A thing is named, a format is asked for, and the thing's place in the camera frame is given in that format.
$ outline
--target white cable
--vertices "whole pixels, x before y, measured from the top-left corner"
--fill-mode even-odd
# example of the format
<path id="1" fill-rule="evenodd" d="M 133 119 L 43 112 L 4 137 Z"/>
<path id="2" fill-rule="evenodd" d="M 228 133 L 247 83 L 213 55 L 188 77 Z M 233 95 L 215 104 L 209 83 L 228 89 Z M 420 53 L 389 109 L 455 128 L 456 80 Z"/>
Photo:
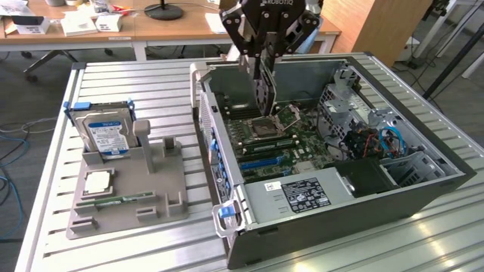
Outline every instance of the white cable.
<path id="1" fill-rule="evenodd" d="M 3 130 L 3 129 L 0 129 L 0 132 L 1 133 L 12 133 L 12 132 L 23 131 L 25 133 L 29 132 L 32 134 L 45 133 L 45 132 L 52 131 L 55 129 L 55 127 L 51 128 L 51 129 L 47 129 L 47 130 L 39 130 L 39 131 L 27 131 L 25 129 L 29 128 L 29 127 L 32 127 L 32 126 L 35 126 L 37 123 L 43 123 L 43 122 L 48 122 L 48 121 L 55 121 L 55 120 L 57 120 L 56 117 L 52 117 L 52 118 L 41 118 L 41 119 L 39 119 L 36 121 L 27 122 L 19 129 L 12 129 L 12 130 Z"/>

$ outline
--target aluminum extrusion table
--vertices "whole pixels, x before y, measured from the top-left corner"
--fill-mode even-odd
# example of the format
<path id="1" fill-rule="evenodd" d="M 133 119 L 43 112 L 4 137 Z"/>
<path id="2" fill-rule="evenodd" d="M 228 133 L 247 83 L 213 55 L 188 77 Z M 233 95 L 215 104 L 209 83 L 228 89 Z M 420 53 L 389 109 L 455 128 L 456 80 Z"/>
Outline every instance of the aluminum extrusion table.
<path id="1" fill-rule="evenodd" d="M 239 271 L 483 271 L 484 149 L 372 57 L 351 54 L 417 115 L 477 176 L 405 220 L 333 240 Z M 187 220 L 65 238 L 83 142 L 63 109 L 49 147 L 16 272 L 225 271 L 223 241 L 215 234 L 211 197 L 189 106 L 189 64 L 217 59 L 75 65 L 65 101 L 136 102 L 149 119 L 152 142 L 175 135 L 183 144 L 189 201 Z M 363 84 L 376 107 L 381 97 Z"/>

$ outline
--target hard drive label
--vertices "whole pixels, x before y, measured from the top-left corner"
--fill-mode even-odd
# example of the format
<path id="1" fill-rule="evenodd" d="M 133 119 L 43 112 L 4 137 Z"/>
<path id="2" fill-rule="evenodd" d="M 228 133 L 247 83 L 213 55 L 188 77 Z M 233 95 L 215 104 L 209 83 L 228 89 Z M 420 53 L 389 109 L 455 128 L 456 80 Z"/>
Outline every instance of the hard drive label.
<path id="1" fill-rule="evenodd" d="M 283 184 L 283 191 L 295 213 L 331 205 L 328 196 L 315 177 Z"/>
<path id="2" fill-rule="evenodd" d="M 128 152 L 128 142 L 120 133 L 123 125 L 120 121 L 89 123 L 89 131 L 99 152 L 105 155 L 119 155 Z"/>

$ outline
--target gray carpet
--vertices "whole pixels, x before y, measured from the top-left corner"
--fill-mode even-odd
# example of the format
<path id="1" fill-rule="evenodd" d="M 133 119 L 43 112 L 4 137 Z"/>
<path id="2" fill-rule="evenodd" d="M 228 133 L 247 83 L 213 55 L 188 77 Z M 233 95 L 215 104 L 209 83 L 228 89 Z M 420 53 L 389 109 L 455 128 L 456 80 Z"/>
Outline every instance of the gray carpet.
<path id="1" fill-rule="evenodd" d="M 428 22 L 421 22 L 415 33 L 415 37 L 421 40 L 427 34 L 435 18 L 429 18 Z M 421 77 L 421 85 L 424 88 L 432 84 L 439 73 L 444 69 L 447 63 L 457 53 L 459 49 L 467 42 L 469 35 L 461 34 L 441 59 L 436 59 L 436 67 L 431 67 Z M 184 52 L 185 58 L 216 55 L 216 49 L 211 46 L 188 46 Z M 176 58 L 181 47 L 176 49 L 169 46 L 163 49 L 152 49 L 151 51 L 168 57 Z M 453 78 L 456 73 L 467 68 L 472 61 L 477 58 L 484 50 L 484 42 L 480 42 L 475 49 L 469 52 L 465 60 L 461 62 L 448 80 Z M 72 55 L 83 62 L 109 62 L 109 61 L 132 61 L 135 60 L 133 51 L 129 48 L 115 48 L 115 55 L 107 56 L 101 49 L 83 50 L 71 52 Z M 32 52 L 35 59 L 39 59 L 45 52 Z M 53 117 L 59 113 L 64 88 L 69 76 L 69 60 L 57 56 L 45 66 L 43 66 L 35 74 L 39 76 L 39 82 L 32 84 L 24 80 L 21 73 L 33 60 L 24 59 L 20 52 L 12 52 L 9 58 L 0 63 L 0 124 L 8 122 L 27 122 L 39 118 Z M 423 68 L 412 70 L 419 75 Z M 407 82 L 413 82 L 413 78 L 408 72 L 399 73 Z M 483 71 L 477 70 L 471 80 L 459 78 L 451 85 L 448 90 L 436 99 L 447 116 L 460 126 L 460 128 L 473 137 L 473 139 L 484 144 L 484 120 L 480 116 L 484 114 L 484 79 Z M 44 129 L 53 125 L 53 122 L 39 125 L 32 129 Z M 12 134 L 12 137 L 23 137 L 23 134 Z M 12 165 L 7 166 L 7 171 L 16 183 L 25 214 L 29 215 L 39 180 L 41 177 L 44 160 L 47 157 L 49 141 L 52 133 L 35 134 L 29 136 L 31 148 L 24 157 Z M 13 147 L 13 142 L 0 141 L 0 156 Z M 3 235 L 19 220 L 19 212 L 13 195 L 9 196 L 5 204 L 0 206 L 0 235 Z M 11 238 L 21 238 L 25 232 L 27 221 L 21 224 L 21 228 L 15 232 Z M 9 272 L 15 269 L 16 258 L 19 255 L 20 243 L 0 243 L 0 271 Z"/>

